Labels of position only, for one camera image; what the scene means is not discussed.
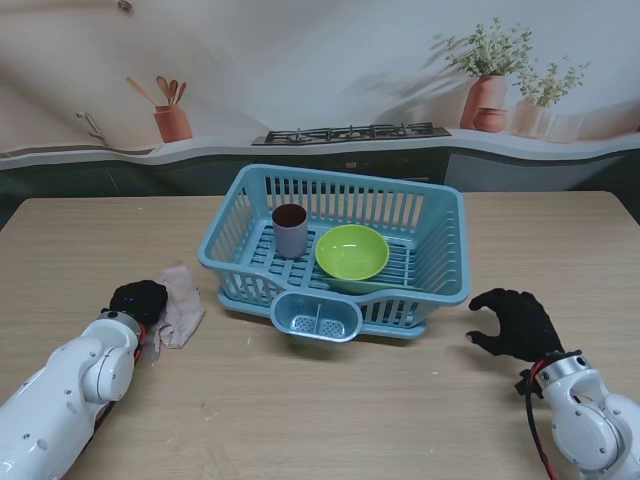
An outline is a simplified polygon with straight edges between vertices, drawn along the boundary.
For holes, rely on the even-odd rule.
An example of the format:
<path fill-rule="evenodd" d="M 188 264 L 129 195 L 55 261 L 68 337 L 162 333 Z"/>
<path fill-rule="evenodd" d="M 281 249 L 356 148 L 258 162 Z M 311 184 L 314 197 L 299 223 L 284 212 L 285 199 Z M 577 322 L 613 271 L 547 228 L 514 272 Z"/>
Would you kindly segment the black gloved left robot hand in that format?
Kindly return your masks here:
<path fill-rule="evenodd" d="M 153 280 L 141 280 L 118 287 L 109 309 L 125 313 L 145 327 L 156 325 L 168 302 L 166 287 Z"/>

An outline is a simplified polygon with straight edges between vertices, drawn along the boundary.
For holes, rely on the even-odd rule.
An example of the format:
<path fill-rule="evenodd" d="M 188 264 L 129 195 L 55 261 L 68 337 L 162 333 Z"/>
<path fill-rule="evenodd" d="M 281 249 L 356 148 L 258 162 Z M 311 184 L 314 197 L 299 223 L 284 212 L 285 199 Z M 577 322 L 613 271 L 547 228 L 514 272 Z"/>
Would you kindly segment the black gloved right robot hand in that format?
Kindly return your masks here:
<path fill-rule="evenodd" d="M 482 308 L 488 308 L 496 315 L 498 335 L 470 331 L 466 337 L 489 354 L 538 362 L 552 354 L 565 353 L 549 315 L 533 294 L 495 288 L 469 303 L 471 311 Z"/>

